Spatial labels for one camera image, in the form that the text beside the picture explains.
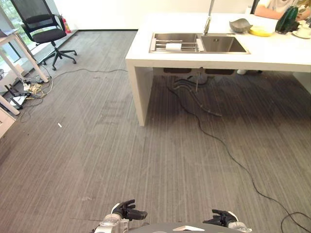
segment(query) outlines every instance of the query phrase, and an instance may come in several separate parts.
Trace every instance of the sink basin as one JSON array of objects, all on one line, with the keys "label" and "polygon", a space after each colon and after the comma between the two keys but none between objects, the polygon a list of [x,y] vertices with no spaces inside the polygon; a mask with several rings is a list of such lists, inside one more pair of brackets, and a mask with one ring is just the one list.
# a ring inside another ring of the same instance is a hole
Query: sink basin
[{"label": "sink basin", "polygon": [[154,33],[149,52],[250,54],[230,33]]},{"label": "sink basin", "polygon": [[206,52],[248,54],[248,51],[234,36],[217,34],[203,35],[201,36],[201,41]]}]

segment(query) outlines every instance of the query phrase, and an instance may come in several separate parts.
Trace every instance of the green bottle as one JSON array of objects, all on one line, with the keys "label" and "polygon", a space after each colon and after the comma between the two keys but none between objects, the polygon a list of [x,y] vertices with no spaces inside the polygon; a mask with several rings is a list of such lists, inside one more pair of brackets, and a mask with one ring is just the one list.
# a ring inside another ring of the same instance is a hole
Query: green bottle
[{"label": "green bottle", "polygon": [[286,34],[291,30],[298,15],[298,7],[290,6],[276,24],[276,32]]}]

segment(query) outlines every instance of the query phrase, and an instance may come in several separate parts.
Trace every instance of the white counter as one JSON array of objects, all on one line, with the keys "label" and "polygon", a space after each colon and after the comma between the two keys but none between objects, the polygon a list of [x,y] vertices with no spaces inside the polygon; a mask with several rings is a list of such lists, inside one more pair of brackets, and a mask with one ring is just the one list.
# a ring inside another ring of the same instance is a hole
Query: white counter
[{"label": "white counter", "polygon": [[[187,67],[254,69],[311,72],[311,39],[301,39],[291,33],[274,33],[259,37],[236,34],[250,54],[189,54],[149,53],[153,33],[202,33],[207,14],[169,13],[146,17],[126,56],[138,121],[145,124],[152,86],[149,67]],[[209,33],[233,33],[229,21],[246,18],[250,24],[266,26],[274,31],[277,20],[245,14],[212,14]]]}]

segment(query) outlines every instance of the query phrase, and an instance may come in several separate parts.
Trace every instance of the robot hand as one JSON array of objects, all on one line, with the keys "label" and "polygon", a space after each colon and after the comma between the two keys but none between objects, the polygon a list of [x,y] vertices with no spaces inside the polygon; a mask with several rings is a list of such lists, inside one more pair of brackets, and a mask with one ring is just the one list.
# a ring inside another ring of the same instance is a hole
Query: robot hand
[{"label": "robot hand", "polygon": [[212,212],[219,215],[213,215],[212,219],[203,221],[203,223],[228,227],[244,233],[253,231],[251,228],[247,228],[244,223],[239,222],[238,218],[231,211],[212,210]]},{"label": "robot hand", "polygon": [[212,212],[219,215],[213,215],[212,219],[203,221],[203,223],[228,227],[230,222],[238,221],[237,218],[228,211],[212,210]]},{"label": "robot hand", "polygon": [[133,204],[134,202],[135,202],[134,199],[122,202],[116,208],[114,208],[112,213],[118,214],[121,216],[121,218],[125,218],[125,219],[128,219],[130,221],[132,221],[133,219],[135,219],[135,220],[145,219],[147,217],[147,212],[134,210],[136,207]]}]

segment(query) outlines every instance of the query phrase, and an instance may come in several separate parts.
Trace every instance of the dish rack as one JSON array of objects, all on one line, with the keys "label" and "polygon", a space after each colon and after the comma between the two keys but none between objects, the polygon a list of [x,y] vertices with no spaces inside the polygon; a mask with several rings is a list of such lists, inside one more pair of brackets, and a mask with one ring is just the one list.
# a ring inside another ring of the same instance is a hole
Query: dish rack
[{"label": "dish rack", "polygon": [[153,38],[151,41],[151,52],[200,52],[203,51],[201,40],[184,42],[183,40],[160,40]]}]

